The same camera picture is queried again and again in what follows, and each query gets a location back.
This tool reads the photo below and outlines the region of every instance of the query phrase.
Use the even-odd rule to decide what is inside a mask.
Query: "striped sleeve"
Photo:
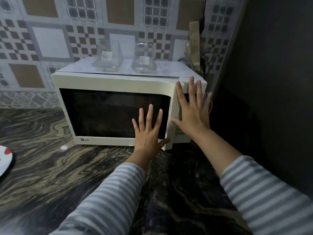
[[[253,158],[237,158],[220,182],[253,234],[313,234],[313,201]]]
[[[51,235],[127,234],[144,181],[142,168],[122,163]]]

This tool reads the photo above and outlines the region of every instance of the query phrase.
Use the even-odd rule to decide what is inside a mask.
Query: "microwave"
[[[134,118],[138,123],[139,109],[144,109],[145,120],[153,104],[152,125],[159,109],[163,118],[159,141],[171,141],[162,149],[172,148],[173,143],[190,142],[190,138],[170,122],[181,119],[181,110],[175,84],[180,81],[188,96],[188,81],[194,76],[195,84],[202,82],[205,92],[207,82],[181,62],[156,61],[153,73],[138,73],[132,59],[124,59],[115,72],[103,71],[92,66],[96,57],[87,57],[72,63],[51,75],[74,141],[78,144],[134,146]]]

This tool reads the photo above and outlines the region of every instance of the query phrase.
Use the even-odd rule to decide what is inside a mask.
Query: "hand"
[[[197,82],[197,98],[195,97],[194,77],[189,78],[189,103],[186,101],[182,85],[176,83],[178,100],[182,107],[182,121],[171,119],[180,129],[194,141],[203,131],[210,129],[209,105],[212,93],[210,92],[204,105],[202,106],[201,81]]]
[[[153,114],[153,105],[149,105],[146,126],[143,117],[143,108],[139,109],[139,127],[132,119],[135,129],[135,149],[134,153],[126,160],[147,169],[150,161],[158,154],[161,148],[170,142],[169,139],[163,139],[158,142],[159,129],[162,122],[163,111],[160,109],[154,128],[151,126]]]

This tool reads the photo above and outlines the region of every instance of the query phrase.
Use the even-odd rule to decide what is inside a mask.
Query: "white plate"
[[[12,152],[9,148],[0,145],[0,176],[7,170],[12,161]]]

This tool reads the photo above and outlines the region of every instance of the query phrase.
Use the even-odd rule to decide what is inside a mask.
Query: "backsplash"
[[[246,0],[207,0],[206,80],[225,67]],[[204,0],[0,0],[0,107],[58,107],[50,75],[97,54],[100,39],[119,40],[125,58],[137,42],[153,43],[155,59],[184,56],[189,22]]]

